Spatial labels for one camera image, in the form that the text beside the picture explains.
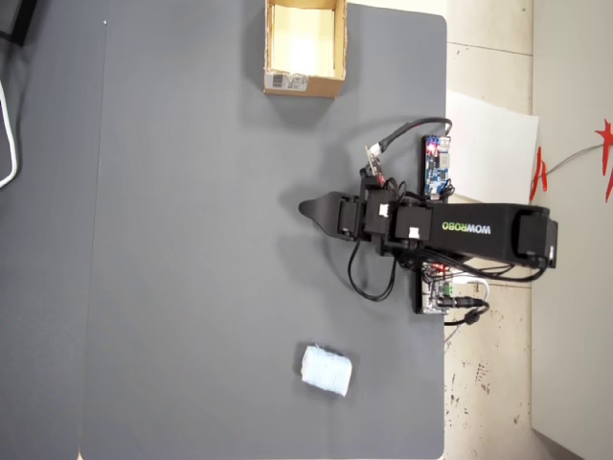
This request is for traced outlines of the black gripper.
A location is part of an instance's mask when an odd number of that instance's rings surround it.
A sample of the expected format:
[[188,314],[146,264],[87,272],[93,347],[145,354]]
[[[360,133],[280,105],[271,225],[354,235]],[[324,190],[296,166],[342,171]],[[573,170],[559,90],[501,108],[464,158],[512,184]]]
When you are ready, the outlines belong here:
[[365,241],[365,200],[359,195],[330,192],[302,201],[299,212],[312,220],[326,235],[345,241]]

